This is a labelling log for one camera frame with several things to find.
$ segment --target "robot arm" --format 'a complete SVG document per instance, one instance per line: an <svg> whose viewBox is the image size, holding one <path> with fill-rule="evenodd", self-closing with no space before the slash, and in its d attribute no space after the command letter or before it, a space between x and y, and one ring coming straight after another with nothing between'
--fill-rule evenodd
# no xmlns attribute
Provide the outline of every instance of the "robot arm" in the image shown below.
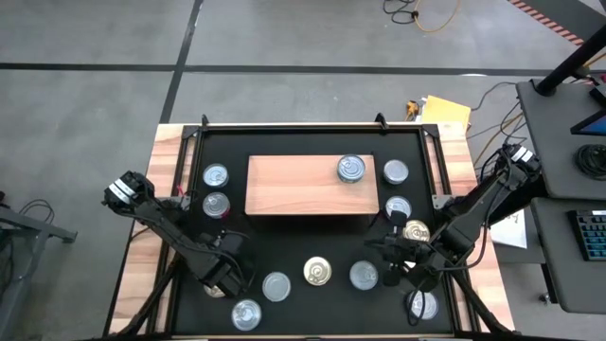
<svg viewBox="0 0 606 341"><path fill-rule="evenodd" d="M192 240L183 229L187 212L172 200L156 199L153 184L140 173L127 171L104 193L104 205L151 228L182 256L201 283L217 286L226 296L248 289L255 274L255 257L245 235L222 233L206 242Z"/></svg>

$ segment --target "concrete floor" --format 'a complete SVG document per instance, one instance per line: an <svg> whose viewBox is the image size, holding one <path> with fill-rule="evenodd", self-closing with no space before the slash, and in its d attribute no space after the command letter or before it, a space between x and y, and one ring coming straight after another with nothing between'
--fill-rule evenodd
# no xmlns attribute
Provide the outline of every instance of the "concrete floor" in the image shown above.
<svg viewBox="0 0 606 341"><path fill-rule="evenodd" d="M6 0L0 63L175 63L192 5ZM427 1L423 20L438 24L450 10ZM505 0L463 0L438 34L392 24L381 1L206 0L187 63L548 69L574 50ZM47 199L55 223L80 232L72 245L48 244L20 338L100 335L130 227L99 204L102 191L125 170L145 170L171 76L0 70L0 189L15 207ZM527 79L186 73L170 121L197 122L201 114L213 122L368 121L378 112L396 120L409 99L435 95L475 106L493 84ZM473 113L470 134L500 122L515 101L512 86L495 90ZM470 140L473 157L488 138ZM604 339L606 317L543 308L537 268L508 265L502 274L520 331Z"/></svg>

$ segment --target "paper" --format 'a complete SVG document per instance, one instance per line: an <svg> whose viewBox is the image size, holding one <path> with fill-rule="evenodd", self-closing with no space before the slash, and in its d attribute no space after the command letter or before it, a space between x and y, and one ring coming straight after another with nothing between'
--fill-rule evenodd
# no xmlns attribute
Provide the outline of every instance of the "paper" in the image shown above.
<svg viewBox="0 0 606 341"><path fill-rule="evenodd" d="M526 248L526 223L521 209L490 227L493 242Z"/></svg>

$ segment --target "wooden table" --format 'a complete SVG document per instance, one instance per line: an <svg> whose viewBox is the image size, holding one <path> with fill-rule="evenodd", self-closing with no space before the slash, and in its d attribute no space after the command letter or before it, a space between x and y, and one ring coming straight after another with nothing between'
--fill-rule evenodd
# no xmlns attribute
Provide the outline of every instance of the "wooden table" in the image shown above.
<svg viewBox="0 0 606 341"><path fill-rule="evenodd" d="M368 123L335 123L342 125L355 125ZM390 124L414 124L414 123L390 123ZM151 151L150 164L147 177L155 185L156 196L170 196L170 190L175 173L177 153L181 142L183 124L161 124L158 126L153 150ZM446 161L446 169L450 180L453 195L466 195L476 186L475 172L473 171L472 158L465 138L465 133L459 122L443 122L438 124L441 147ZM436 179L437 194L442 193L442 185L439 182L439 170L436 154L431 140L428 139L428 148L434 179ZM188 181L188 171L193 154L193 147L188 148L182 186ZM135 224L134 232L143 228ZM123 273L121 274L116 305L110 325L110 332L118 332L125 327L131 317L141 307L148 294L152 291L155 279L156 267L162 241L152 231L146 231L130 243ZM478 240L474 253L469 257L470 262L477 258L481 245ZM476 267L470 270L473 289L479 294L487 307L496 318L506 327L513 329L513 320L509 311L508 300L501 280L501 272L494 253L494 247L490 236L486 245L484 259ZM166 308L168 303L169 288L167 288L160 301L160 312L156 322L156 329L164 330L166 321ZM462 325L465 330L470 329L467 308L463 294L456 287L456 301L461 315Z"/></svg>

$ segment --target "black tray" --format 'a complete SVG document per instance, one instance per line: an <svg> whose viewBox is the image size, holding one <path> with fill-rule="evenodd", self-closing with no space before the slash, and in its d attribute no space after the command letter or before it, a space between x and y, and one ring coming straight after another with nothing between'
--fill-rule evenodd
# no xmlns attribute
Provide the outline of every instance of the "black tray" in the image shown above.
<svg viewBox="0 0 606 341"><path fill-rule="evenodd" d="M403 300L413 287L405 279L399 287L388 288L379 283L368 292L358 291L350 284L349 267L357 260L369 260L380 271L386 269L387 264L376 251L363 246L364 240L382 236L393 228L385 219L379 219L368 230L372 216L306 217L304 224L297 227L294 222L300 217L251 221L243 214L250 155L373 154L380 207L389 197L402 195L412 205L411 219L433 226L434 181L425 131L437 137L435 125L205 126L197 134L189 188L197 190L201 198L215 191L204 184L202 171L211 163L224 164L229 183L220 191L229 198L231 212L226 220L210 219L202 212L200 200L192 204L193 221L210 231L227 227L250 234L258 246L258 274L246 295L216 299L209 297L184 269L177 275L171 292L167 332L310 336L452 333L458 328L459 319L448 278L433 291L439 304L437 316L416 327L406 322ZM401 185L389 185L383 180L383 165L390 159L402 160L410 170ZM200 231L200 227L193 226L192 231ZM312 287L303 278L303 264L313 256L326 258L332 266L332 278L321 287ZM293 287L289 297L279 303L267 300L260 290L263 279L272 271L288 275ZM231 309L243 298L254 299L263 312L261 323L251 332L240 332L231 322Z"/></svg>

